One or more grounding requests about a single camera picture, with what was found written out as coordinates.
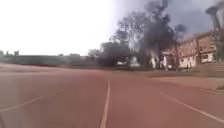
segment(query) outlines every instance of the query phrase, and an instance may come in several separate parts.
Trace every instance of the tree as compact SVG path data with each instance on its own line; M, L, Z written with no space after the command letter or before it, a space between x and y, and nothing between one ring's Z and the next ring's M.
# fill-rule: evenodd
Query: tree
M101 66L115 66L118 62L125 62L130 56L128 45L117 42L106 42L101 44L102 52L98 57Z
M98 58L100 54L100 50L91 49L89 50L88 56L91 58L91 60L96 60L96 58Z

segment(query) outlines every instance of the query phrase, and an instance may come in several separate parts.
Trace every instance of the red track surface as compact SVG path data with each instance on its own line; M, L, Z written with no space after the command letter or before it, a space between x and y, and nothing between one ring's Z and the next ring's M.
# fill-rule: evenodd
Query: red track surface
M105 112L105 128L223 128L223 100L222 93L131 74L2 73L0 128L101 128Z

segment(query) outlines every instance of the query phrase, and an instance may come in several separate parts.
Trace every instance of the trees in background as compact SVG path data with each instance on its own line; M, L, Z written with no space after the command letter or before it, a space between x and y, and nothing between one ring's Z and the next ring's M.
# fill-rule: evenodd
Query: trees in background
M131 55L138 57L141 65L148 66L151 58L160 61L162 51L175 46L186 32L186 27L169 26L170 16L166 13L168 0L148 2L143 11L133 11L118 22L118 29L103 43L100 57L110 66L124 61Z

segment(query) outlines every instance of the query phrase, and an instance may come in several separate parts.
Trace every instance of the overexposed sky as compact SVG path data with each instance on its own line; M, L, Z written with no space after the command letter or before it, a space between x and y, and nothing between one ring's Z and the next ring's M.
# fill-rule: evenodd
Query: overexposed sky
M0 50L58 55L100 48L119 19L152 0L0 0ZM212 29L205 10L223 0L170 0L171 24L188 34Z
M114 0L1 0L0 50L85 55L113 33Z

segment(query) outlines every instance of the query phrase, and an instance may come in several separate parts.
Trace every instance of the building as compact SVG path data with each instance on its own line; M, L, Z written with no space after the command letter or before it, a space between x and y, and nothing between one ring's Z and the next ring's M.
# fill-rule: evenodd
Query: building
M193 38L179 42L175 47L167 50L175 58L180 68L192 68L197 64L214 62L216 47L211 40L213 32L196 35Z

